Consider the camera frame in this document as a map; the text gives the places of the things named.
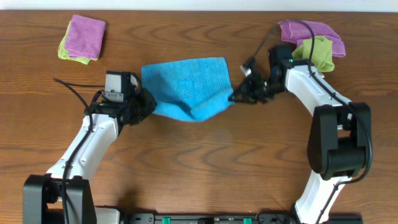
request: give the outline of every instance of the folded cloth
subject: folded cloth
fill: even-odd
[[[223,57],[146,65],[142,86],[154,96],[154,114],[181,121],[204,121],[228,108],[233,93]]]
[[[332,44],[331,40],[322,35],[315,37],[311,61],[319,72],[331,72],[335,69],[335,64],[331,59]],[[293,59],[309,59],[311,45],[312,39],[304,40],[303,44],[292,52]]]
[[[329,26],[322,22],[303,21],[308,24],[314,35],[325,36],[328,40],[333,41],[333,56],[344,57],[346,55],[346,49],[340,36]],[[310,39],[310,31],[298,22],[283,22],[280,23],[282,29],[282,40],[297,44],[297,47],[303,44],[303,40]]]
[[[70,57],[96,59],[100,56],[105,22],[73,15],[65,49]]]
[[[71,58],[71,57],[69,57],[69,52],[65,49],[65,40],[69,33],[69,27],[70,27],[70,22],[69,22],[69,25],[67,28],[67,33],[65,34],[65,36],[63,36],[63,39],[62,39],[60,45],[58,46],[58,58],[65,59],[65,60],[74,60],[77,62],[81,62],[85,65],[88,65],[88,63],[90,62],[90,59],[88,59],[88,58],[81,58],[81,57]]]

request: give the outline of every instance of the blue towel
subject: blue towel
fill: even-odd
[[[181,121],[205,121],[233,102],[225,58],[199,58],[146,65],[142,86],[154,96],[154,114]]]

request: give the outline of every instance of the wood surface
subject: wood surface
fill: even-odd
[[[101,57],[89,65],[57,57],[74,14],[107,23]],[[106,70],[140,74],[152,63],[225,57],[237,86],[240,64],[271,26],[291,18],[326,22],[341,36],[347,56],[333,58],[325,79],[372,109],[373,168],[344,188],[332,211],[397,223],[398,14],[151,11],[0,12],[0,223],[22,222],[26,178],[44,174],[81,126],[83,105],[53,77],[101,85]],[[266,49],[259,61],[268,70]],[[97,89],[77,90],[90,100]],[[108,149],[91,183],[95,204],[159,213],[288,210],[310,175],[310,125],[304,105],[285,93],[204,123],[153,115],[125,127]]]

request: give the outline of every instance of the wooden tabletop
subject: wooden tabletop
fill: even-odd
[[[98,61],[61,60],[57,49],[72,15],[107,22]],[[325,80],[372,109],[373,168],[346,186],[333,212],[366,223],[398,221],[398,14],[342,12],[0,12],[0,223],[22,221],[22,186],[44,174],[76,136],[83,105],[53,77],[104,84],[106,70],[141,73],[152,63],[225,57],[233,86],[240,64],[282,19],[329,24],[347,56]],[[278,43],[276,34],[268,47]],[[268,70],[266,49],[259,56]],[[77,88],[86,100],[97,89]],[[310,175],[310,113],[279,94],[266,105],[234,105],[203,123],[152,115],[125,127],[98,167],[95,205],[130,212],[257,213],[288,210]]]

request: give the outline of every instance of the purple cloth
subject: purple cloth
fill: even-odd
[[[105,22],[73,15],[65,41],[69,57],[97,59],[100,56]]]
[[[333,41],[332,55],[335,57],[344,57],[346,55],[346,49],[340,36],[330,26],[322,22],[303,21],[307,23],[315,36],[322,35],[328,40]],[[297,44],[297,47],[303,44],[303,40],[311,39],[310,31],[298,22],[284,22],[281,23],[280,28],[282,29],[282,40]]]

